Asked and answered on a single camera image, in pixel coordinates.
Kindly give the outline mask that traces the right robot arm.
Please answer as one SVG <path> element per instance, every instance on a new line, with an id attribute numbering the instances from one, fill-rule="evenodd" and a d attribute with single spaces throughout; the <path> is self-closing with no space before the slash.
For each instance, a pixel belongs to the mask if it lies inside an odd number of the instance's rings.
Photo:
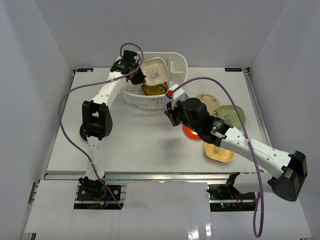
<path id="1" fill-rule="evenodd" d="M 164 113 L 175 127 L 180 124 L 195 131 L 207 145 L 232 151 L 264 169 L 261 174 L 233 172 L 224 186 L 216 192 L 236 200 L 246 193 L 260 191 L 260 183 L 267 192 L 283 200 L 295 202 L 308 175 L 304 153 L 288 153 L 255 139 L 247 139 L 243 132 L 229 122 L 211 116 L 198 98 L 173 101 L 166 97 Z"/>

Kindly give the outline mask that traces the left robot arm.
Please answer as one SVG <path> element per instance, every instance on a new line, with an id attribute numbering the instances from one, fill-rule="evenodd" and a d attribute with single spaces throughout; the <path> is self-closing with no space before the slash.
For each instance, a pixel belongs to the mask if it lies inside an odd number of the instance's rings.
<path id="1" fill-rule="evenodd" d="M 85 176 L 90 180 L 98 180 L 105 174 L 104 164 L 99 159 L 99 150 L 104 138 L 109 136 L 113 121 L 110 108 L 119 91 L 130 81 L 133 85 L 145 83 L 145 76 L 136 63 L 125 67 L 117 63 L 109 72 L 107 83 L 90 100 L 82 104 L 82 127 L 88 143 L 88 161 Z"/>

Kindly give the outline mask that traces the yellow round patterned plate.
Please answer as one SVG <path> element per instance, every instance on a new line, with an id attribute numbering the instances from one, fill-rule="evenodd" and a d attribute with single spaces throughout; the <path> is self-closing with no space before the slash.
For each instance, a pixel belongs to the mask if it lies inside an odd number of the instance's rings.
<path id="1" fill-rule="evenodd" d="M 158 96 L 163 95 L 167 92 L 167 88 L 161 84 L 153 86 L 143 84 L 141 86 L 141 90 L 146 96 Z"/>

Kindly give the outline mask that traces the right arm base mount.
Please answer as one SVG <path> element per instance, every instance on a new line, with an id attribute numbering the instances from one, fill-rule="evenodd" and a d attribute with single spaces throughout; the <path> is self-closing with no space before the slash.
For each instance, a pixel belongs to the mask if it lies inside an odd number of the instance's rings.
<path id="1" fill-rule="evenodd" d="M 211 212 L 252 212 L 256 207 L 254 192 L 240 193 L 234 187 L 239 172 L 232 173 L 224 184 L 210 184 L 207 192 Z"/>

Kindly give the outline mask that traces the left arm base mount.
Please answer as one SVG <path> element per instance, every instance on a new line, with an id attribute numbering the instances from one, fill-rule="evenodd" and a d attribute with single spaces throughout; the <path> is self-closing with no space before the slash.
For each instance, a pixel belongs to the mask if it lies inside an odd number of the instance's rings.
<path id="1" fill-rule="evenodd" d="M 121 185 L 108 185 L 111 193 L 99 180 L 91 180 L 88 177 L 81 177 L 78 179 L 78 188 L 76 200 L 80 202 L 85 201 L 101 201 L 109 202 L 121 199 Z"/>

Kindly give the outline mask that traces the cream square panda plate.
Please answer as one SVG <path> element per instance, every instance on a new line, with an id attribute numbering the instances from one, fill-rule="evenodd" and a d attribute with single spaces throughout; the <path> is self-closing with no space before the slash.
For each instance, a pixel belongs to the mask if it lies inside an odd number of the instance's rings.
<path id="1" fill-rule="evenodd" d="M 145 75 L 145 84 L 147 86 L 163 84 L 169 78 L 167 64 L 160 57 L 144 60 L 140 68 L 142 73 Z"/>

